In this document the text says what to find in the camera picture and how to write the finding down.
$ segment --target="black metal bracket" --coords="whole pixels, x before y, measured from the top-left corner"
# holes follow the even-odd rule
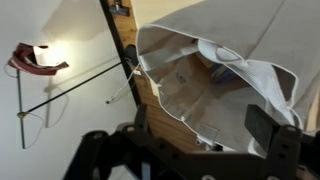
[[[245,127],[267,152],[280,125],[259,106],[249,105],[246,113]]]
[[[279,128],[266,159],[246,153],[186,154],[139,127],[137,118],[144,118],[143,113],[145,108],[140,106],[135,124],[120,125],[111,136],[102,136],[101,131],[85,135],[64,179],[93,179],[96,169],[101,179],[106,179],[118,165],[125,165],[137,179],[295,179],[302,160],[319,175],[318,159],[307,162],[303,157],[304,153],[318,156],[319,137],[303,139],[296,127]],[[305,143],[310,145],[308,152]]]

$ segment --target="metal screw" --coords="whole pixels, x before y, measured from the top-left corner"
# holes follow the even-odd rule
[[[267,180],[280,180],[280,179],[275,176],[268,176]]]
[[[202,176],[201,180],[216,180],[216,179],[211,175],[204,175]]]
[[[296,132],[296,128],[294,128],[294,127],[287,127],[287,130],[288,131],[291,131],[291,132]]]
[[[130,126],[130,127],[127,128],[127,131],[128,131],[128,132],[132,132],[132,131],[134,131],[134,130],[135,130],[135,129],[134,129],[134,127],[132,127],[132,126]]]

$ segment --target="white string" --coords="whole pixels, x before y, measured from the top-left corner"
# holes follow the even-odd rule
[[[129,84],[130,79],[132,78],[134,72],[139,68],[139,66],[140,66],[140,63],[134,68],[134,70],[128,77],[127,81],[123,84],[123,86],[117,92],[115,92],[109,99],[107,99],[106,101],[107,104],[112,103],[116,99],[116,97],[119,95],[119,93],[126,87],[126,85]]]
[[[130,86],[130,89],[132,89],[135,85],[136,85],[136,82],[134,82],[133,85]],[[123,98],[124,96],[126,96],[129,92],[130,92],[130,90],[129,90],[129,91],[121,92],[121,93],[119,93],[116,97],[113,97],[113,100],[112,100],[111,102],[108,101],[108,102],[106,102],[106,103],[107,103],[107,104],[110,104],[110,103],[112,103],[112,102],[116,102],[116,101],[118,101],[119,99],[121,99],[121,98]]]

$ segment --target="glowing light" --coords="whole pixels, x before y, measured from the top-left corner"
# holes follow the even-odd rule
[[[34,54],[38,65],[41,66],[56,66],[65,61],[65,51],[57,45],[51,45],[47,49],[42,49],[37,46],[33,47]]]

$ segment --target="white fabric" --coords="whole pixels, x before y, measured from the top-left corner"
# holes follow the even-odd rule
[[[247,151],[248,104],[304,128],[320,79],[317,7],[318,0],[204,1],[139,29],[139,60],[171,116],[209,144]],[[211,84],[196,54],[241,78]]]

